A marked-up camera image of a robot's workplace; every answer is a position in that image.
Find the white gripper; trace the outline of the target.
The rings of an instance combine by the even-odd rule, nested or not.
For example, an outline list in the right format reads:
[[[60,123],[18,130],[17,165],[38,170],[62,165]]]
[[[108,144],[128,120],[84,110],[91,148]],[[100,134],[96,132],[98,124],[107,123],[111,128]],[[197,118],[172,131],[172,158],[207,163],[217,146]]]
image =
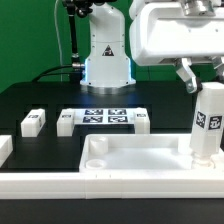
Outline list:
[[[185,16],[180,3],[132,3],[131,55],[140,66],[175,62],[189,94],[202,90],[190,58],[214,57],[216,77],[224,80],[224,7],[214,16]]]

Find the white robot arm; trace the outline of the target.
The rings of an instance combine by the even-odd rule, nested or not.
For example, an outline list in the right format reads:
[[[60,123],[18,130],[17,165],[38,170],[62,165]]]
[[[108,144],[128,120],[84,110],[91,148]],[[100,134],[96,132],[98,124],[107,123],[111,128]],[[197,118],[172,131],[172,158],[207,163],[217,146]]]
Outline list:
[[[105,91],[132,85],[130,63],[173,65],[190,93],[201,83],[193,64],[224,61],[224,5],[222,0],[133,0],[132,23],[123,14],[95,3],[90,14],[91,53],[85,60],[81,84]]]

